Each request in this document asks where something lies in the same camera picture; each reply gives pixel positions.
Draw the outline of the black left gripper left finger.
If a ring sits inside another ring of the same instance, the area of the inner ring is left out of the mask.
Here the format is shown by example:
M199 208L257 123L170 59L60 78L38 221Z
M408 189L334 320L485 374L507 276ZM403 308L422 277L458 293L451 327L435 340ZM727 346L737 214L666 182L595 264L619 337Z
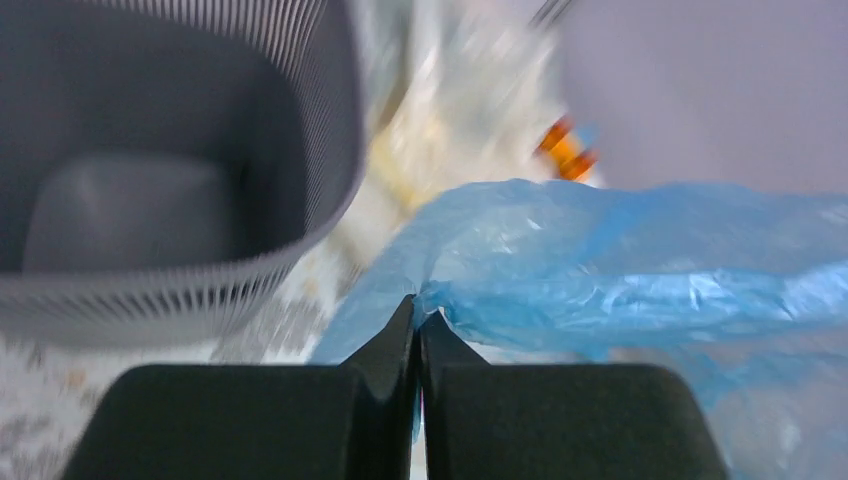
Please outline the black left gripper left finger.
M405 479L413 302L336 366L144 365L107 390L67 479Z

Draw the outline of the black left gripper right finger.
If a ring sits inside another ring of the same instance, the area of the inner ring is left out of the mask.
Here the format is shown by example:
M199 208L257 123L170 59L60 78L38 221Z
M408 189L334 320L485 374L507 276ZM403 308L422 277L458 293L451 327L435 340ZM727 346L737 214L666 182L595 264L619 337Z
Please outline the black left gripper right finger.
M440 314L419 330L432 479L724 479L684 380L648 364L493 365Z

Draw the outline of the blue plastic trash bag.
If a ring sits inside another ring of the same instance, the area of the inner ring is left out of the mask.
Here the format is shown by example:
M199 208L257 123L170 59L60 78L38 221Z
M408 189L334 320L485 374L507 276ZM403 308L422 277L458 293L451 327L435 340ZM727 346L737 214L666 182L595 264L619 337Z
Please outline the blue plastic trash bag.
M313 361L351 355L409 294L495 360L674 369L735 479L847 475L843 194L469 184L417 212Z

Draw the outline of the translucent white plastic bag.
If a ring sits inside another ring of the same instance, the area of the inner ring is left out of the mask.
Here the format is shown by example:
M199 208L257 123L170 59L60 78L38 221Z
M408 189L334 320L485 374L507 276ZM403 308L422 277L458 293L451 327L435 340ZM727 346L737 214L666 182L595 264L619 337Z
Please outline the translucent white plastic bag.
M567 9L565 1L354 3L366 174L331 236L354 266L369 265L446 190L560 179L536 148L558 119L573 119L556 62L555 26Z

